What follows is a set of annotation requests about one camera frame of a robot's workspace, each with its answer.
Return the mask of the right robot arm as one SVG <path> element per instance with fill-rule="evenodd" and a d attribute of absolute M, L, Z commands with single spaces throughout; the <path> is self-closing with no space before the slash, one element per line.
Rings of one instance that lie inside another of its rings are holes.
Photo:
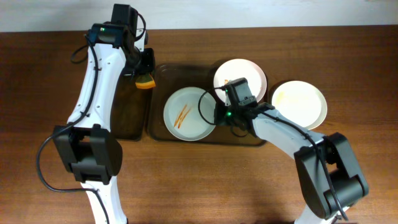
<path fill-rule="evenodd" d="M 248 81 L 239 78 L 219 86 L 226 94 L 223 116 L 228 124 L 263 139 L 295 162 L 306 206 L 296 223 L 347 221 L 346 211 L 369 193 L 368 182 L 347 138 L 326 136 L 288 120 L 268 103 L 258 103 Z"/>

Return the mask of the pale grey plate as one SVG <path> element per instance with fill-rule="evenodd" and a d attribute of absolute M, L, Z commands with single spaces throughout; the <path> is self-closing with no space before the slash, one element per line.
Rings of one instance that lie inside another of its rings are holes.
<path fill-rule="evenodd" d="M 215 129 L 216 101 L 198 87 L 174 92 L 164 106 L 164 123 L 168 131 L 183 141 L 198 141 Z"/>

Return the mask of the green and orange sponge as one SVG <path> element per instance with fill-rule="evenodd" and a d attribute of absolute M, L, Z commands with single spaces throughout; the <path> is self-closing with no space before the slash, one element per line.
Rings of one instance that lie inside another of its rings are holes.
<path fill-rule="evenodd" d="M 136 79 L 138 89 L 147 90 L 156 86 L 153 76 L 150 73 L 139 75 Z"/>

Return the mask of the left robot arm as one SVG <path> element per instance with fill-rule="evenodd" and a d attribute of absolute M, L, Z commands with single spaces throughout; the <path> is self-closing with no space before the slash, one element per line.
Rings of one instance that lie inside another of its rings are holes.
<path fill-rule="evenodd" d="M 117 185 L 123 150 L 111 134 L 111 109 L 121 76 L 135 78 L 138 88 L 155 86 L 154 51 L 145 48 L 146 28 L 137 26 L 143 21 L 130 5 L 115 4 L 110 21 L 92 25 L 78 101 L 66 125 L 51 136 L 66 171 L 87 193 L 96 223 L 128 222 Z"/>

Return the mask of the white plate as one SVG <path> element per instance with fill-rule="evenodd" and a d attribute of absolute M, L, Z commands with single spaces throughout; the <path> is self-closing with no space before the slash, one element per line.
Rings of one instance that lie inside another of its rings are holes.
<path fill-rule="evenodd" d="M 263 70 L 250 60 L 236 58 L 223 63 L 215 72 L 213 86 L 221 87 L 239 78 L 248 81 L 251 93 L 260 102 L 267 91 L 267 78 Z"/>
<path fill-rule="evenodd" d="M 310 83 L 288 81 L 273 92 L 271 104 L 287 119 L 307 129 L 324 122 L 328 106 L 323 93 Z"/>

